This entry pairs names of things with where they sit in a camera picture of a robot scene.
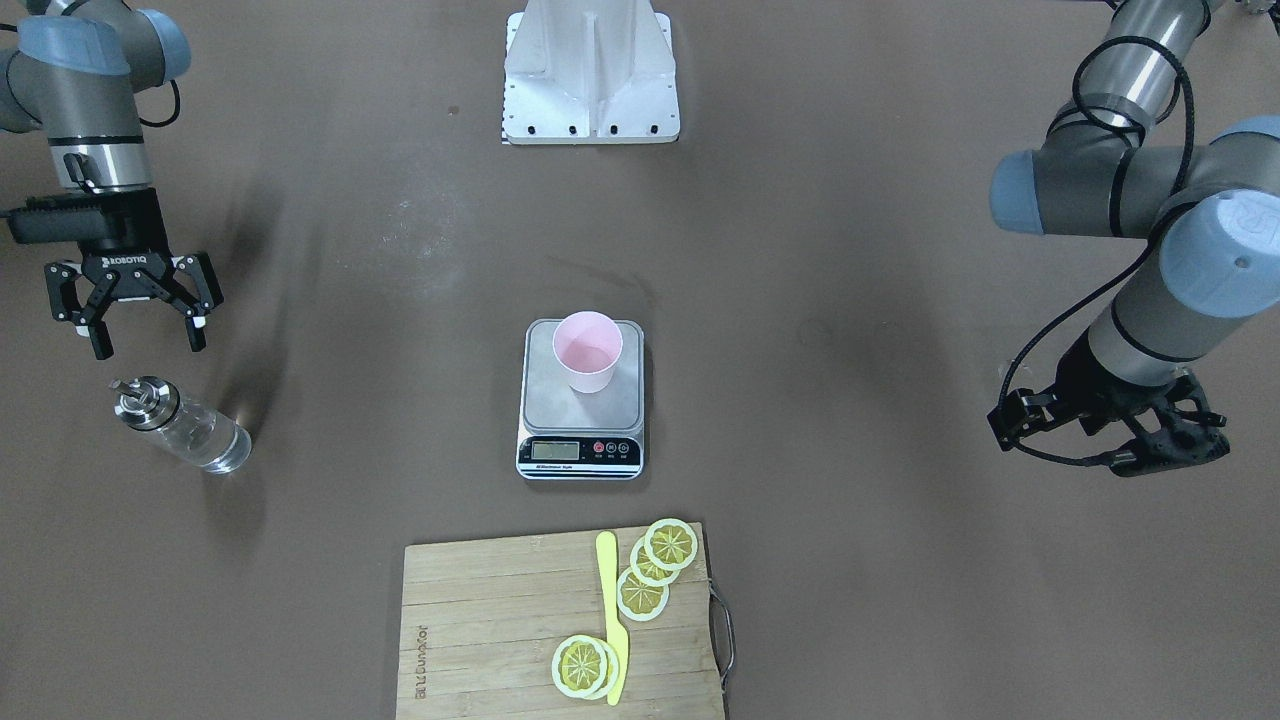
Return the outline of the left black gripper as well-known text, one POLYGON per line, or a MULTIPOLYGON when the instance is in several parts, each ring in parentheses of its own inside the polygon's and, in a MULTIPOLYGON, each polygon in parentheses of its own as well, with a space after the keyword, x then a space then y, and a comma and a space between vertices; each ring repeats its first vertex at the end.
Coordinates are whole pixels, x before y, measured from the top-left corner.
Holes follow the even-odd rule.
POLYGON ((1014 450, 1027 436, 1030 419, 1053 420, 1050 429, 1078 420, 1088 436, 1120 421, 1133 433, 1125 445, 1089 457, 1039 457, 1075 468, 1106 466, 1117 477, 1139 477, 1212 462, 1230 454, 1224 434, 1226 419, 1210 410, 1204 391, 1192 373, 1156 386, 1139 386, 1115 375, 1100 360, 1085 332, 1059 363, 1050 389, 1016 388, 1005 406, 988 413, 988 424, 1001 451, 1014 450))

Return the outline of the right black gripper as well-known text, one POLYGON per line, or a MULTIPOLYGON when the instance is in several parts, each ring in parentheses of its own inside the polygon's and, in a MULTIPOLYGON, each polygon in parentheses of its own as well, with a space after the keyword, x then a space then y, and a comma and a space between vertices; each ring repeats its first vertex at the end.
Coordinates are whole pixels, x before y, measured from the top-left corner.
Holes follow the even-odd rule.
POLYGON ((207 316, 224 300, 216 272, 206 252, 173 258, 155 190, 28 199, 8 213, 8 228, 18 243, 77 245, 79 268, 49 263, 44 278, 52 318, 86 337, 97 360, 114 355, 104 322, 114 301, 159 299, 184 316, 192 352, 207 346, 207 316), (84 300, 81 278, 92 283, 84 300))

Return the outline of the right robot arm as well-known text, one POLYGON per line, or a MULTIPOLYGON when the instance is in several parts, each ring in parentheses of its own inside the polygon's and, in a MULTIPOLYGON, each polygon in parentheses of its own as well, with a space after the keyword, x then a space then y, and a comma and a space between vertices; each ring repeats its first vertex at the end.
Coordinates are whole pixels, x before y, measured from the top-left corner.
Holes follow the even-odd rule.
POLYGON ((205 252, 173 252, 145 147, 136 95, 174 86, 191 67, 184 31, 124 1, 28 1, 3 50, 3 131, 46 136, 61 192, 3 213, 20 245, 73 243, 76 261, 44 268, 50 313, 113 355, 114 304, 157 300, 205 348, 223 293, 205 252))

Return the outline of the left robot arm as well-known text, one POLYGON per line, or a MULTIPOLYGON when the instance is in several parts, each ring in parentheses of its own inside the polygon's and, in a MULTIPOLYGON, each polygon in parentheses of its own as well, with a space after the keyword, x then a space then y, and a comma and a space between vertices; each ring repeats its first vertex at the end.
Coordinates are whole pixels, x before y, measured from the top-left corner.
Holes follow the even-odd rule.
POLYGON ((1007 155, 989 187, 995 223, 1025 234, 1143 240, 1103 284, 1107 307, 1062 355, 1042 391, 1001 384, 988 414, 1004 451, 1078 423, 1120 423, 1117 448, 1068 457, 1117 477, 1225 456, 1225 419, 1192 364, 1277 305, 1277 118, 1196 142, 1184 67, 1216 1, 1119 1, 1106 38, 1082 61, 1071 96, 1038 149, 1007 155))

